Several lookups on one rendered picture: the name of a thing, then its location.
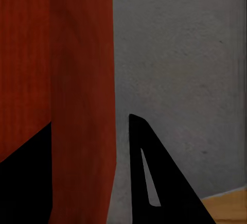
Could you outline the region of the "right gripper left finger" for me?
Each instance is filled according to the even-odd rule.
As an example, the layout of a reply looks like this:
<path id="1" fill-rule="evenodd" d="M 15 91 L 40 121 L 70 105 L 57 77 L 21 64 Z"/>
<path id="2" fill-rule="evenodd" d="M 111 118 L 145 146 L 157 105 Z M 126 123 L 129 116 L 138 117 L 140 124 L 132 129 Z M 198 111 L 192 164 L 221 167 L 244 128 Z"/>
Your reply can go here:
<path id="1" fill-rule="evenodd" d="M 0 163 L 0 224 L 48 224 L 51 123 Z"/>

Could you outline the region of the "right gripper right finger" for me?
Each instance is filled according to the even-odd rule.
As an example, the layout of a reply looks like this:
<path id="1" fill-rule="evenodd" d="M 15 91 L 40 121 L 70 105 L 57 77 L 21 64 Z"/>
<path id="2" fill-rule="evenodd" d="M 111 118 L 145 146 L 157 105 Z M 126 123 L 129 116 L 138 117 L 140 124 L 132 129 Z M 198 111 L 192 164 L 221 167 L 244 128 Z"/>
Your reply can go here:
<path id="1" fill-rule="evenodd" d="M 133 224 L 216 224 L 148 122 L 130 114 Z M 141 148 L 161 206 L 149 203 Z"/>

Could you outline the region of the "storage box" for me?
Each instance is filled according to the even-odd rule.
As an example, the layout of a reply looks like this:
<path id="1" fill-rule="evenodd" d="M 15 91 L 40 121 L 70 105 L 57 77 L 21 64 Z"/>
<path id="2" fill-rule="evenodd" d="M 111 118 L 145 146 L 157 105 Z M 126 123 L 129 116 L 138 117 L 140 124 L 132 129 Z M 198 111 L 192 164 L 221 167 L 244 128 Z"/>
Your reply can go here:
<path id="1" fill-rule="evenodd" d="M 0 163 L 51 123 L 48 224 L 107 224 L 113 0 L 0 0 Z"/>

